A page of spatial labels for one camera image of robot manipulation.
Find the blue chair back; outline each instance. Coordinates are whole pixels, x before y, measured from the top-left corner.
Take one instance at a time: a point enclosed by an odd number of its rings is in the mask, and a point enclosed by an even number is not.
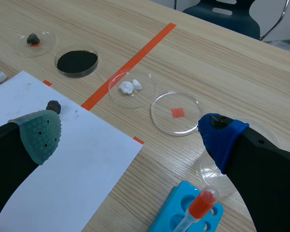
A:
[[[260,27],[249,14],[254,1],[237,0],[236,4],[230,4],[217,0],[201,0],[199,4],[183,12],[259,40]],[[214,8],[231,11],[232,15],[213,12]]]

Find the chair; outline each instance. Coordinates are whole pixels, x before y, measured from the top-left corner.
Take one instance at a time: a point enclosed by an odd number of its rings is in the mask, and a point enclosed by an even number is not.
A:
[[[183,12],[257,40],[263,40],[281,22],[289,4],[289,0],[286,0],[280,19],[265,35],[261,36],[259,24],[249,14],[249,9],[255,0],[237,0],[235,4],[221,1],[223,0],[201,0],[199,4]],[[222,9],[230,14],[217,13]]]

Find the green silicone gripper finger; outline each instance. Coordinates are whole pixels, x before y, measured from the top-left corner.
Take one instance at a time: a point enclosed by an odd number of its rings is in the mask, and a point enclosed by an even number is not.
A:
[[[18,124],[21,141],[35,163],[42,165],[56,150],[61,123],[54,111],[41,110],[9,122]]]

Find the black powder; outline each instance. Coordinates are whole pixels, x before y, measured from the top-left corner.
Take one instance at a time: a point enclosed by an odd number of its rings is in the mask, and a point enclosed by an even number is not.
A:
[[[91,68],[98,56],[88,51],[71,51],[59,58],[57,68],[65,73],[80,73]]]

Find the test tube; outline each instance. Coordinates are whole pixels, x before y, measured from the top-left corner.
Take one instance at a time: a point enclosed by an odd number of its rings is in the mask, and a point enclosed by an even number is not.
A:
[[[218,190],[213,186],[205,187],[191,202],[185,212],[185,217],[173,232],[185,232],[192,223],[198,222],[214,206],[219,198]]]

